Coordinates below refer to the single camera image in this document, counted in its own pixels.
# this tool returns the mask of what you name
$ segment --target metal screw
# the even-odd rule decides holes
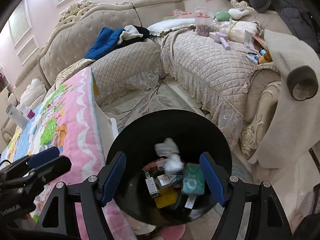
[[[269,181],[264,181],[263,183],[262,183],[265,187],[270,187],[271,186],[271,184],[270,184],[270,182]]]
[[[239,179],[238,179],[238,177],[237,176],[230,176],[230,180],[232,181],[232,182],[237,182]]]
[[[56,185],[57,188],[62,188],[63,187],[63,182],[58,182]]]
[[[89,178],[88,178],[88,181],[89,182],[95,182],[97,180],[97,177],[96,176],[90,176]]]

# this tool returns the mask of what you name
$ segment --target stuffed toy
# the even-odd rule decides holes
[[[215,18],[218,22],[228,21],[228,20],[230,20],[230,17],[231,17],[231,15],[227,11],[217,12],[213,16],[213,18]]]
[[[243,16],[248,15],[250,12],[248,10],[240,11],[239,9],[231,8],[228,13],[231,15],[233,20],[240,20]]]

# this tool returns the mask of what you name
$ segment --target white fuzzy cloth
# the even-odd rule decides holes
[[[275,182],[320,140],[319,87],[313,98],[297,101],[286,83],[294,69],[309,66],[319,84],[320,60],[309,45],[294,36],[265,30],[264,37],[281,74],[281,91],[270,127],[249,162],[255,163],[256,182]]]
[[[143,34],[140,34],[137,30],[136,27],[134,27],[133,25],[127,25],[126,27],[124,27],[124,31],[121,33],[120,37],[119,37],[119,41],[117,43],[117,45],[121,44],[122,41],[127,41],[127,40],[131,40],[133,38],[136,37],[143,37]]]

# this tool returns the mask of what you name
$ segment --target dark jacket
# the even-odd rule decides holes
[[[310,14],[297,0],[249,1],[250,5],[259,13],[274,9],[294,36],[307,43],[316,53],[320,53],[320,45]]]

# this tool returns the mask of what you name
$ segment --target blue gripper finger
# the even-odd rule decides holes
[[[110,202],[115,195],[116,189],[124,172],[125,165],[126,157],[125,154],[122,153],[116,164],[113,166],[106,182],[103,184],[102,198],[100,199],[100,203],[103,207]]]
[[[51,147],[43,152],[39,152],[36,155],[31,155],[27,164],[30,168],[35,169],[57,157],[59,157],[59,149],[57,147]]]
[[[227,199],[223,194],[223,185],[218,178],[217,173],[211,166],[209,160],[203,153],[200,155],[200,168],[209,186],[213,199],[220,203],[221,206],[224,206],[227,202]]]

